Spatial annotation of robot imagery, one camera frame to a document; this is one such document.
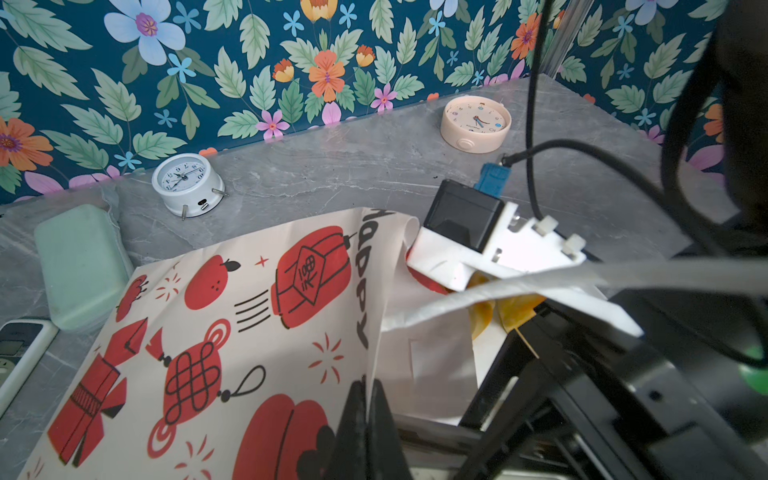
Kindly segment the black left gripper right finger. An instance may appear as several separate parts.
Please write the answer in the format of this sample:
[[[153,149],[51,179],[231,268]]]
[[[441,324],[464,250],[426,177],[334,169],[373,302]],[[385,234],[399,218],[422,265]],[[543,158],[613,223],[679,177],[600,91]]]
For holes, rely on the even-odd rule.
[[[411,480],[399,432],[383,384],[374,380],[367,419],[367,478]]]

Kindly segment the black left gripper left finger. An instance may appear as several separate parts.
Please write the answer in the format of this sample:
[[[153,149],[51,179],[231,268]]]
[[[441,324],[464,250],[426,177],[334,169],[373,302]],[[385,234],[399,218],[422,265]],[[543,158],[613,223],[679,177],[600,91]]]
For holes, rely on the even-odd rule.
[[[367,421],[365,385],[350,385],[336,440],[324,479],[367,478]]]

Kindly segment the red white paper bag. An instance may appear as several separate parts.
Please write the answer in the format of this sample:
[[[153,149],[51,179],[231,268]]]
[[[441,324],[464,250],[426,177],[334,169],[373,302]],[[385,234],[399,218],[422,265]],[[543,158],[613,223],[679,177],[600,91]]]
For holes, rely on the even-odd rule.
[[[299,479],[322,473],[351,383],[406,416],[457,419],[478,387],[470,315],[410,328],[494,275],[582,263],[553,219],[501,228],[486,254],[414,217],[355,208],[243,235],[132,276],[29,454],[25,479]]]

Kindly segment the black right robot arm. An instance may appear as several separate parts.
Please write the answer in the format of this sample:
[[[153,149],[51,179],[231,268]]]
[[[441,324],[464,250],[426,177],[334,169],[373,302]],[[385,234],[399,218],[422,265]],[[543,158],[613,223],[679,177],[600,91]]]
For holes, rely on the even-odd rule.
[[[716,224],[693,209],[678,171],[696,116],[719,90],[725,183],[739,214]],[[660,188],[648,194],[691,239],[679,261],[767,258],[767,5],[730,1],[668,124]],[[580,479],[763,479],[753,444],[767,435],[767,277],[733,274],[753,290],[710,293],[663,277],[618,289],[639,337],[561,301],[541,306],[506,339],[462,418],[488,427],[458,470],[491,479],[515,467]]]

